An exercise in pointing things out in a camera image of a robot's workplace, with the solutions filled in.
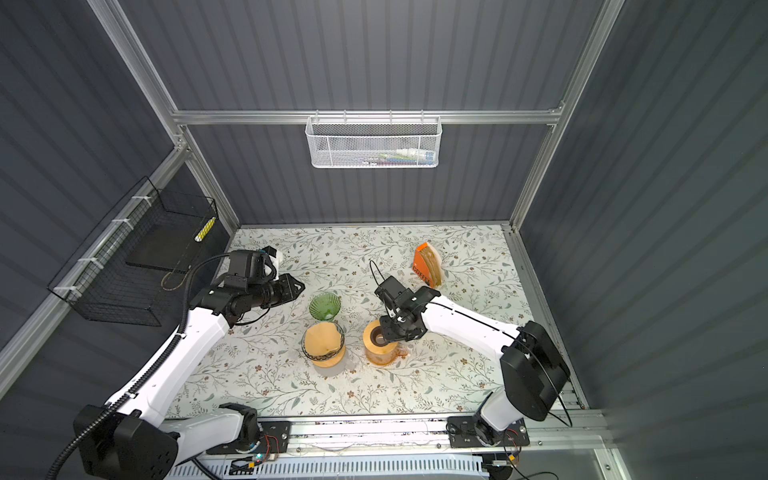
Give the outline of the green glass dripper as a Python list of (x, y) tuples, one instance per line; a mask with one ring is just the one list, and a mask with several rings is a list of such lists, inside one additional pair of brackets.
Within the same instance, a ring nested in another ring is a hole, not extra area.
[(309, 313), (317, 321), (333, 322), (341, 310), (341, 299), (331, 292), (315, 295), (309, 304)]

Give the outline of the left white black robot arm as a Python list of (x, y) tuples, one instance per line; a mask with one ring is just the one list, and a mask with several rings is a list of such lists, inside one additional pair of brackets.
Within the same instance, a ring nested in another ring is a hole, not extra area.
[(201, 291), (179, 328), (123, 388), (104, 405), (80, 411), (73, 444), (61, 456), (79, 453), (85, 472), (104, 479), (163, 479), (211, 448), (259, 447), (263, 433), (252, 407), (224, 403), (182, 420), (167, 414), (198, 364), (245, 313), (293, 302), (304, 289), (282, 274), (263, 284), (239, 278)]

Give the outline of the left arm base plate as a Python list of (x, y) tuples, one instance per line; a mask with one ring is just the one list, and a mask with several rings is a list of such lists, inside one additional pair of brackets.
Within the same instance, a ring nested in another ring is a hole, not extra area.
[(289, 421), (261, 421), (258, 435), (253, 439), (237, 439), (227, 444), (218, 445), (208, 449), (206, 454), (282, 454), (287, 451), (290, 434), (291, 423)]

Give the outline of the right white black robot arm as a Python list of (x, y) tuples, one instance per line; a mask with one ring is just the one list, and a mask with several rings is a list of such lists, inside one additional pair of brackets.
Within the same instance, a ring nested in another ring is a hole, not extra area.
[(428, 286), (413, 291), (389, 276), (375, 289), (386, 313), (383, 338), (410, 342), (431, 332), (479, 352), (499, 367), (502, 386), (475, 412), (483, 434), (502, 433), (520, 419), (543, 421), (570, 381), (570, 369), (546, 329), (530, 321), (519, 327), (493, 320)]

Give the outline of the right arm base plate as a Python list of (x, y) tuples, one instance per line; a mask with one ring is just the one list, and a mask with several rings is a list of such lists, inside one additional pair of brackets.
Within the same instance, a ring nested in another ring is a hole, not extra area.
[(446, 421), (446, 431), (452, 448), (518, 448), (530, 444), (523, 419), (509, 424), (504, 430), (496, 430), (480, 417), (449, 416)]

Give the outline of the orange coffee filter pack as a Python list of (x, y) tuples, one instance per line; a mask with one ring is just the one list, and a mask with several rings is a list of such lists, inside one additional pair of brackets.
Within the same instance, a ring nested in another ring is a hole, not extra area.
[(438, 289), (443, 284), (442, 260), (439, 252), (429, 242), (416, 248), (412, 270), (430, 288)]

